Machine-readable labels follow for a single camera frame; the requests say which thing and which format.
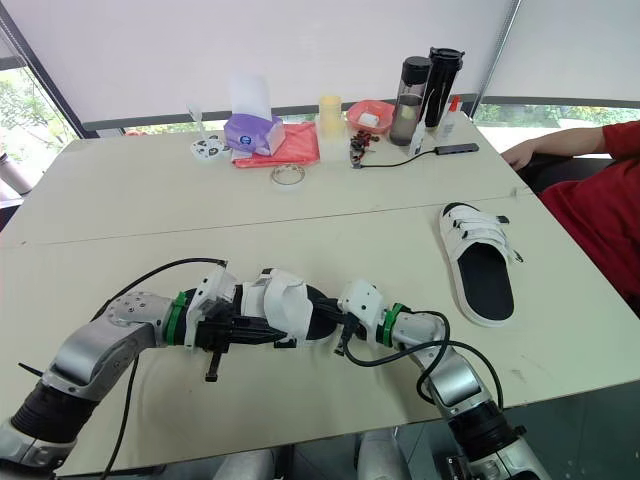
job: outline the black cable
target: black cable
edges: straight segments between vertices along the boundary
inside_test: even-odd
[[[102,315],[104,313],[104,311],[107,309],[107,306],[114,301],[116,298],[121,297],[122,295],[124,295],[125,293],[127,293],[129,290],[131,290],[134,287],[137,287],[139,284],[141,284],[142,282],[144,282],[145,280],[147,280],[148,278],[153,277],[154,275],[167,270],[171,267],[175,267],[177,265],[184,265],[185,263],[215,263],[217,265],[221,265],[226,267],[227,266],[227,262],[225,262],[224,260],[218,260],[216,258],[199,258],[199,257],[192,257],[192,258],[183,258],[181,260],[175,260],[173,262],[169,262],[166,263],[164,265],[162,265],[161,267],[158,268],[154,268],[153,270],[151,270],[149,273],[145,273],[143,276],[141,276],[140,278],[138,278],[137,280],[134,280],[133,282],[131,282],[129,285],[127,285],[126,287],[124,287],[123,289],[121,289],[118,293],[116,293],[114,296],[112,296],[109,300],[107,300],[104,305],[102,307],[100,307],[100,310],[98,310],[96,312],[96,314],[93,316],[93,318],[91,319],[91,321],[95,320],[96,318],[98,318],[100,315]]]
[[[105,480],[109,474],[111,473],[111,468],[113,467],[114,462],[116,461],[116,457],[118,456],[118,452],[120,451],[120,445],[122,445],[122,439],[124,438],[124,431],[127,428],[127,420],[129,418],[129,407],[131,406],[131,395],[133,393],[133,380],[136,376],[136,371],[138,370],[138,357],[133,360],[133,367],[131,367],[131,374],[129,375],[129,384],[127,385],[127,395],[124,401],[124,410],[122,412],[122,422],[120,423],[120,431],[118,432],[118,439],[116,440],[116,444],[113,447],[113,452],[111,452],[111,458],[109,459],[109,463],[107,463],[104,472],[100,476],[100,480]]]
[[[419,158],[422,155],[426,155],[427,153],[435,153],[435,149],[427,150],[426,152],[421,152],[418,155],[416,155],[415,157],[411,157],[409,160],[405,160],[404,162],[400,162],[400,163],[392,163],[391,165],[363,165],[363,164],[360,164],[360,166],[357,167],[357,168],[391,168],[391,167],[399,167],[401,165],[406,165],[409,162],[413,162],[416,158]]]
[[[411,355],[412,353],[415,353],[415,352],[417,352],[419,350],[422,350],[424,348],[436,347],[436,346],[439,345],[440,349],[438,350],[437,355],[434,357],[433,361],[429,364],[429,366],[420,374],[420,376],[418,377],[418,380],[416,381],[416,390],[418,391],[418,395],[420,396],[420,398],[422,398],[424,401],[426,401],[428,403],[431,403],[433,405],[434,404],[433,399],[422,391],[422,385],[424,384],[425,380],[429,377],[429,375],[431,375],[433,373],[435,368],[438,366],[438,364],[442,360],[442,357],[446,353],[448,346],[454,346],[454,347],[459,347],[459,348],[468,350],[471,353],[473,353],[474,355],[476,355],[480,360],[482,360],[482,362],[486,365],[487,369],[489,370],[489,373],[491,374],[491,377],[493,378],[493,382],[495,383],[495,386],[496,386],[496,395],[498,397],[498,408],[500,410],[503,410],[504,409],[504,395],[503,395],[503,392],[502,392],[502,384],[500,383],[500,378],[498,377],[498,373],[496,372],[495,368],[493,368],[493,365],[491,364],[489,359],[487,357],[485,357],[479,350],[477,350],[476,348],[472,347],[471,345],[468,345],[466,343],[459,342],[459,341],[456,341],[456,340],[450,340],[451,327],[449,325],[449,320],[447,319],[447,317],[444,314],[442,314],[440,312],[430,311],[430,310],[413,311],[411,313],[428,313],[428,314],[436,315],[437,317],[439,317],[443,321],[443,323],[445,325],[444,338],[442,340],[434,340],[434,341],[431,341],[431,342],[420,343],[418,345],[415,345],[413,347],[407,348],[406,350],[402,350],[401,352],[395,353],[393,355],[389,355],[387,357],[382,357],[382,358],[379,358],[379,359],[376,359],[376,360],[367,361],[367,360],[360,360],[359,358],[356,358],[356,357],[353,356],[353,354],[349,350],[349,340],[350,340],[351,337],[348,336],[342,342],[342,348],[343,348],[345,356],[351,362],[355,363],[358,366],[361,366],[361,367],[376,367],[376,366],[379,366],[379,365],[384,365],[386,363],[399,360],[399,359],[401,359],[403,357],[406,357],[407,355]]]
[[[227,266],[227,262],[225,262],[224,260],[218,260],[215,258],[198,258],[198,257],[193,257],[193,258],[183,258],[181,260],[175,260],[173,262],[169,262],[165,265],[162,265],[158,268],[154,268],[153,270],[151,270],[149,273],[144,274],[143,276],[141,276],[140,278],[134,280],[133,282],[131,282],[129,285],[127,285],[126,287],[124,287],[123,289],[121,289],[118,293],[116,293],[115,295],[113,295],[109,300],[107,300],[105,302],[105,304],[96,312],[96,314],[94,315],[94,317],[91,319],[91,321],[95,320],[96,318],[98,318],[100,315],[102,315],[104,313],[104,311],[106,310],[107,306],[116,298],[124,295],[125,293],[127,293],[129,290],[131,290],[132,288],[137,287],[139,284],[141,284],[142,282],[144,282],[145,280],[151,278],[152,276],[167,270],[171,267],[175,267],[177,265],[184,265],[186,263],[215,263],[217,265],[221,265],[221,266]],[[113,452],[111,453],[111,458],[109,459],[109,463],[107,464],[106,468],[104,469],[104,472],[102,473],[102,475],[100,476],[100,480],[105,480],[109,474],[111,473],[111,468],[113,467],[113,463],[116,461],[116,457],[118,456],[118,452],[120,451],[120,445],[122,444],[122,439],[124,438],[124,432],[125,429],[127,427],[127,420],[129,418],[129,408],[131,406],[131,396],[133,393],[133,381],[135,380],[135,376],[136,376],[136,371],[138,370],[138,356],[136,356],[136,358],[133,361],[133,367],[131,368],[131,375],[129,376],[129,384],[127,385],[127,394],[125,397],[125,402],[124,402],[124,410],[122,412],[122,423],[120,424],[120,431],[118,432],[118,439],[116,440],[116,444],[113,447]]]
[[[42,377],[43,372],[41,372],[37,368],[30,367],[29,365],[26,365],[22,362],[18,362],[18,366],[24,368],[27,372],[34,374],[36,377]]]
[[[433,343],[441,344],[443,342],[444,342],[443,340],[438,340],[438,341],[435,341]],[[466,343],[458,342],[456,340],[450,340],[448,343],[449,343],[449,345],[451,345],[453,347],[459,347],[459,348],[462,348],[464,350],[468,350],[471,353],[473,353],[474,355],[476,355],[480,360],[482,360],[482,362],[485,364],[485,366],[489,370],[489,373],[491,374],[491,377],[493,378],[493,382],[495,383],[496,396],[498,397],[498,408],[500,410],[503,410],[504,409],[504,395],[503,395],[503,392],[502,392],[502,384],[500,383],[500,378],[498,377],[498,373],[496,372],[495,368],[493,368],[493,365],[491,365],[491,362],[489,361],[489,359],[487,357],[485,357],[479,350],[477,350],[476,348],[474,348],[471,345],[468,345]],[[429,403],[433,403],[433,400],[430,397],[428,397],[422,391],[422,385],[424,384],[424,381],[428,377],[428,375],[424,375],[424,373],[426,371],[427,370],[425,370],[420,375],[420,377],[418,377],[418,381],[416,382],[416,389],[418,390],[418,395],[420,395],[420,398],[422,398],[423,400],[425,400],[425,401],[427,401]]]
[[[411,355],[412,353],[415,353],[419,350],[423,350],[425,348],[429,348],[429,347],[436,347],[438,345],[440,345],[440,349],[438,350],[438,354],[435,356],[435,358],[433,359],[433,362],[431,362],[431,364],[429,365],[429,367],[427,368],[427,370],[429,370],[429,372],[432,372],[434,368],[436,368],[436,366],[438,365],[438,362],[440,362],[440,360],[442,359],[442,357],[445,354],[445,351],[447,349],[447,343],[449,341],[449,337],[451,335],[451,326],[449,325],[449,320],[447,319],[446,316],[444,316],[442,313],[440,312],[432,312],[432,311],[420,311],[420,312],[411,312],[411,313],[429,313],[431,315],[436,315],[437,317],[439,317],[442,322],[444,323],[444,339],[443,340],[439,340],[439,341],[432,341],[432,342],[424,342],[424,343],[419,343],[418,345],[414,345],[413,347],[409,347],[405,350],[402,350],[400,352],[394,353],[392,355],[388,355],[386,357],[382,357],[382,358],[378,358],[376,360],[360,360],[359,358],[356,358],[353,356],[353,354],[351,353],[351,351],[349,350],[349,340],[350,339],[345,339],[345,341],[342,344],[342,347],[344,349],[344,354],[346,355],[346,357],[351,360],[351,362],[355,363],[356,365],[360,366],[360,367],[377,367],[379,365],[384,365],[385,363],[389,363],[389,362],[394,362],[396,360],[399,360],[403,357],[406,357],[407,355]]]

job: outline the chair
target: chair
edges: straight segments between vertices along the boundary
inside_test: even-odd
[[[613,162],[610,158],[574,158],[536,153],[518,174],[531,190],[539,194],[545,188],[559,182],[589,178]]]

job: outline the table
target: table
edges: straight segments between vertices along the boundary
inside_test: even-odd
[[[450,159],[437,160],[444,164]],[[489,169],[502,171],[502,160],[495,152],[487,152],[484,161]],[[449,165],[432,167],[444,170]],[[416,163],[405,169],[407,182],[423,168]],[[462,173],[459,169],[456,179]],[[517,186],[517,178],[506,173],[503,180]],[[457,195],[456,181],[449,183]],[[509,187],[498,183],[498,190],[508,192]],[[153,187],[143,184],[141,189],[146,192]],[[446,189],[437,191],[444,195]],[[398,191],[399,196],[405,194],[409,195]],[[256,200],[262,198],[253,195]],[[301,190],[296,198],[307,201],[306,195]],[[35,199],[26,202],[34,203],[33,212],[39,209]],[[506,231],[525,263],[510,267],[517,309],[511,325],[485,329],[466,320],[455,305],[436,226],[442,204],[448,200],[383,211],[94,240],[47,243],[40,235],[41,243],[5,245],[0,248],[4,331],[0,381],[12,388],[3,392],[0,416],[13,414],[34,385],[34,377],[15,367],[18,361],[44,368],[64,338],[85,323],[105,297],[157,265],[188,256],[227,259],[229,270],[242,280],[256,278],[264,267],[277,266],[299,274],[329,296],[337,296],[347,281],[363,277],[376,284],[389,303],[439,310],[451,321],[452,338],[471,343],[491,360],[507,406],[640,377],[636,368],[640,322],[539,200],[528,193],[472,201],[484,211],[511,219]],[[28,224],[23,218],[22,225]],[[44,229],[31,226],[29,231],[42,233]],[[150,279],[144,289],[172,296],[194,286],[207,271],[206,265],[181,266]],[[410,360],[376,369],[357,367],[332,353],[336,340],[296,350],[232,346],[223,357],[216,384],[204,382],[209,362],[204,352],[180,348],[144,352],[115,468],[438,417],[415,394],[418,371]],[[362,342],[353,345],[363,358],[383,353],[370,352]],[[467,358],[493,390],[482,364],[472,356]],[[127,375],[96,409],[59,474],[104,468],[117,434],[126,380]]]
[[[0,243],[149,235],[480,200],[503,197],[516,188],[526,191],[508,165],[495,161],[495,150],[467,117],[458,113],[456,120],[449,144],[476,142],[479,152],[426,156],[404,169],[354,170],[348,163],[320,163],[307,169],[302,190],[294,195],[273,188],[270,169],[197,163],[189,151],[196,133],[76,141],[29,194]],[[375,153],[367,154],[365,162],[407,158],[388,142],[372,149]]]

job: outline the purple tissue box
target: purple tissue box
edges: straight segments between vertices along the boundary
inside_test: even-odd
[[[234,150],[273,155],[284,142],[282,120],[273,116],[271,121],[245,113],[234,113],[224,125],[224,134]]]

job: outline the velcro strap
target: velcro strap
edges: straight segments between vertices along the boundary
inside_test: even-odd
[[[506,261],[518,260],[522,257],[511,248],[500,221],[492,217],[493,221],[485,221],[478,216],[467,221],[467,218],[458,220],[457,228],[451,228],[446,232],[447,253],[452,260],[457,260],[474,243],[484,243],[495,247]]]

